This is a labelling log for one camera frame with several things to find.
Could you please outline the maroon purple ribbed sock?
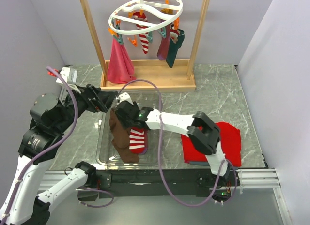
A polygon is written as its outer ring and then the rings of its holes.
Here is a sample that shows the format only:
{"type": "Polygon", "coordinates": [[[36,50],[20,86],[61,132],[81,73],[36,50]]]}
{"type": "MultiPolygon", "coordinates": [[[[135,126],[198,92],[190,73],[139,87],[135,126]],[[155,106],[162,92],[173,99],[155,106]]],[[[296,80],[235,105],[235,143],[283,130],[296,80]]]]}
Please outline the maroon purple ribbed sock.
{"type": "Polygon", "coordinates": [[[148,130],[144,129],[144,148],[140,152],[140,155],[144,155],[148,150],[148,130]]]}

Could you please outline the brown sock with striped cuff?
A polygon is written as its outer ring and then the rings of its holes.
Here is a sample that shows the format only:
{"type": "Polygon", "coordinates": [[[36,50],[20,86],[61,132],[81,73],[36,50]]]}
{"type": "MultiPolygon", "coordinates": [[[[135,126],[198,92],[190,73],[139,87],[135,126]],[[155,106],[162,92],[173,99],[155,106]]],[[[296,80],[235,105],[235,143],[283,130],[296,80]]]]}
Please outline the brown sock with striped cuff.
{"type": "Polygon", "coordinates": [[[118,152],[121,160],[126,164],[134,164],[138,163],[140,158],[137,154],[133,154],[129,150],[129,142],[125,142],[124,144],[118,144],[115,139],[112,140],[112,144],[116,151],[118,152]]]}

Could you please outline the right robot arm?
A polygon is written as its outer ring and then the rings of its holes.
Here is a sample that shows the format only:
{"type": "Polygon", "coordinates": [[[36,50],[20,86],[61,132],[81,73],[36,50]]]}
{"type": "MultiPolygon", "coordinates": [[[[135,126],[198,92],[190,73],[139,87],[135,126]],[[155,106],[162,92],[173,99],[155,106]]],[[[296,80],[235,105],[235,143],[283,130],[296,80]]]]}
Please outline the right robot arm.
{"type": "Polygon", "coordinates": [[[222,150],[220,128],[204,112],[173,114],[123,101],[116,106],[115,114],[124,128],[162,129],[188,137],[194,149],[206,157],[213,182],[223,186],[229,181],[231,168],[222,150]]]}

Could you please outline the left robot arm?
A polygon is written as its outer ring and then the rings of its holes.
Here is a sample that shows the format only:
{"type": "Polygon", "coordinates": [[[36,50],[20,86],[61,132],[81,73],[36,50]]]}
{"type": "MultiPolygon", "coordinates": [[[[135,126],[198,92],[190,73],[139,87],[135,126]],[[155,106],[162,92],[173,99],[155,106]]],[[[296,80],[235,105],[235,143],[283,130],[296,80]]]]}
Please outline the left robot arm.
{"type": "Polygon", "coordinates": [[[2,225],[44,225],[52,211],[80,187],[97,188],[96,168],[81,161],[61,181],[39,194],[45,172],[56,157],[58,148],[68,138],[64,132],[74,127],[85,111],[108,112],[118,93],[101,91],[94,85],[79,87],[64,103],[54,94],[36,98],[30,110],[30,128],[23,135],[18,164],[9,194],[0,210],[2,225]]]}

